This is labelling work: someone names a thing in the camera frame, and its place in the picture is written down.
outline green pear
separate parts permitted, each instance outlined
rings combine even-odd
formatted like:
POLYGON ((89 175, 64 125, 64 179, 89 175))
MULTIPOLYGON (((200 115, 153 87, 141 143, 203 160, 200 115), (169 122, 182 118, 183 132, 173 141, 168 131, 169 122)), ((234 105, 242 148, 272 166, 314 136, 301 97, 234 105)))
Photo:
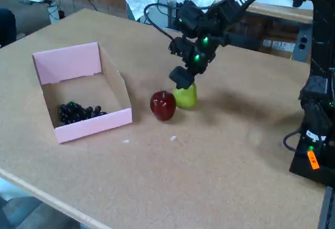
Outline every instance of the green pear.
POLYGON ((197 103, 197 86, 195 83, 188 89, 173 89, 172 94, 180 108, 191 108, 197 103))

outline green led light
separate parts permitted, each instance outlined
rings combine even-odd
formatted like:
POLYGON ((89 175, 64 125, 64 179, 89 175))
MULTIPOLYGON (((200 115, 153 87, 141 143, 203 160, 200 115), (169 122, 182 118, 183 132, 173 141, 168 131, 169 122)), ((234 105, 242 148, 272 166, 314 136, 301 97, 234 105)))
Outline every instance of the green led light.
POLYGON ((204 44, 207 44, 207 43, 208 43, 208 37, 205 37, 205 38, 203 39, 203 43, 204 43, 204 44))

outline wooden table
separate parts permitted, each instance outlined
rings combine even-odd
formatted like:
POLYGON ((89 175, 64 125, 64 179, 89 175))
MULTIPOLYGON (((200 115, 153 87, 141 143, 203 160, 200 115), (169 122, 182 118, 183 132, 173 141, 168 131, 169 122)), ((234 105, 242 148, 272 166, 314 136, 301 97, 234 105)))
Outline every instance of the wooden table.
POLYGON ((316 228, 324 187, 290 174, 282 146, 303 117, 308 65, 220 48, 197 107, 162 123, 150 96, 182 64, 168 45, 151 26, 83 10, 1 49, 0 176, 92 228, 316 228), (31 54, 94 41, 125 79, 133 123, 58 144, 31 54))
POLYGON ((311 24, 313 20, 313 10, 309 9, 276 6, 265 3, 253 3, 249 6, 247 11, 264 16, 272 16, 280 19, 297 21, 303 24, 311 24))

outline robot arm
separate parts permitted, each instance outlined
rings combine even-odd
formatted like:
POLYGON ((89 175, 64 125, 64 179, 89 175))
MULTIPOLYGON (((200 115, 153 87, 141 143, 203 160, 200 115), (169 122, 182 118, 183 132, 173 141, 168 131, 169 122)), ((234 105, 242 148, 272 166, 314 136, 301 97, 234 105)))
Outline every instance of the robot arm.
POLYGON ((170 73, 170 79, 176 82, 177 88, 187 89, 197 74, 204 73, 215 58, 216 49, 230 43, 229 34, 225 31, 243 17, 254 1, 222 0, 211 5, 204 14, 202 8, 185 0, 175 22, 183 37, 175 38, 169 47, 172 54, 183 58, 187 68, 179 66, 170 73))
MULTIPOLYGON (((182 57, 185 62, 186 68, 178 66, 169 75, 176 88, 189 88, 194 77, 205 72, 215 58, 216 49, 230 43, 226 31, 241 19, 254 1, 222 0, 201 8, 185 0, 175 20, 183 36, 172 38, 160 30, 172 39, 171 54, 182 57)), ((304 1, 293 0, 293 6, 299 7, 304 1)), ((297 132, 291 133, 300 133, 297 149, 286 144, 289 136, 285 137, 284 145, 295 151, 291 172, 335 187, 335 146, 331 145, 335 144, 335 0, 310 1, 314 5, 311 67, 307 83, 299 95, 305 115, 297 132), (312 169, 308 161, 307 154, 311 150, 320 162, 318 170, 312 169)))

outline cardboard tray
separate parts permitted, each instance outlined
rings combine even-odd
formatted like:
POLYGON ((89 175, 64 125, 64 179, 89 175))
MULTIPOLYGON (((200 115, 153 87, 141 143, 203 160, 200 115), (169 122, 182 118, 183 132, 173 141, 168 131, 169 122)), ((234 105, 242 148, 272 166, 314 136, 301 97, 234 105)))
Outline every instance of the cardboard tray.
POLYGON ((34 53, 33 61, 59 143, 132 122, 125 82, 97 42, 34 53), (69 101, 108 114, 64 125, 58 108, 69 101))

